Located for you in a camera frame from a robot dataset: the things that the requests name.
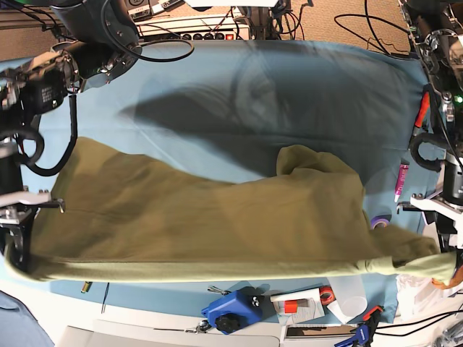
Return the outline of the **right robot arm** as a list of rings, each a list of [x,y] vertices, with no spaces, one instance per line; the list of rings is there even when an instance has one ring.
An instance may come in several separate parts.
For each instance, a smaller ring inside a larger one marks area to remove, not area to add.
[[[30,260],[30,240],[40,209],[65,209],[51,193],[28,191],[22,166],[42,176],[63,169],[77,143],[77,94],[99,74],[110,80],[136,61],[137,28],[124,1],[50,1],[50,8],[74,38],[25,64],[1,72],[1,253],[21,271]],[[40,117],[69,100],[69,143],[52,168],[37,165],[45,140]]]

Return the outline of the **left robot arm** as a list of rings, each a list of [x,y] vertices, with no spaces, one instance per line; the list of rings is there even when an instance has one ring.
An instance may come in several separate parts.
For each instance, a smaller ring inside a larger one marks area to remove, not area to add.
[[[428,83],[431,130],[415,129],[409,142],[413,161],[442,172],[442,187],[429,197],[412,195],[404,210],[423,213],[436,225],[442,252],[462,250],[462,2],[400,1],[409,40]]]

